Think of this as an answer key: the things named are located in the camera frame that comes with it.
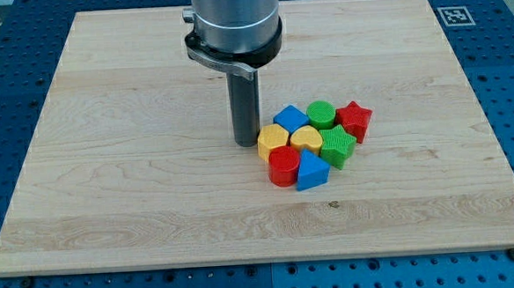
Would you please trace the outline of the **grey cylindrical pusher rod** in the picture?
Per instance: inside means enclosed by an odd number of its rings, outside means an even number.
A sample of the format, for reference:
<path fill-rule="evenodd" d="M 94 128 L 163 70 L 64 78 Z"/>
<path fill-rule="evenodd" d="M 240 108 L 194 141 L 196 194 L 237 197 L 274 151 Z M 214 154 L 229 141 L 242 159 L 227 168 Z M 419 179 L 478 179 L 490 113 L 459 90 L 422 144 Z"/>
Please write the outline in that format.
<path fill-rule="evenodd" d="M 243 147 L 252 147 L 256 145 L 260 132 L 258 75 L 253 74 L 253 79 L 248 80 L 227 74 L 226 82 L 235 142 Z"/>

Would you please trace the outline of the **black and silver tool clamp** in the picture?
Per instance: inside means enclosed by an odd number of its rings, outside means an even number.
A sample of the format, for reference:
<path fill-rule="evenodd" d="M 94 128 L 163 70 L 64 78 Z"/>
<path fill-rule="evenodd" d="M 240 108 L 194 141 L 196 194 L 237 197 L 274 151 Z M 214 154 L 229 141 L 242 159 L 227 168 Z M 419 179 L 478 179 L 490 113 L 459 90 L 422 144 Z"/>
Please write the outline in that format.
<path fill-rule="evenodd" d="M 191 7 L 182 17 L 193 26 L 185 36 L 188 57 L 212 70 L 252 81 L 257 70 L 280 52 L 283 22 L 277 8 L 265 18 L 240 26 L 212 23 Z"/>

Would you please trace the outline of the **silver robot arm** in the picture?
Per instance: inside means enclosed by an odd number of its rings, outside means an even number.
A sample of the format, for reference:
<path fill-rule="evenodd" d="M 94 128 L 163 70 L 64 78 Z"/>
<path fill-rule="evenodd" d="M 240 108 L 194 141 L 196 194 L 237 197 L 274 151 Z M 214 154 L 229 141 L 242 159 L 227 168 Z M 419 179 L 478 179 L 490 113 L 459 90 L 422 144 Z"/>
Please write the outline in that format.
<path fill-rule="evenodd" d="M 223 72 L 237 145 L 256 145 L 260 132 L 258 69 L 279 54 L 283 21 L 279 0 L 191 0 L 182 12 L 193 29 L 185 36 L 188 57 Z"/>

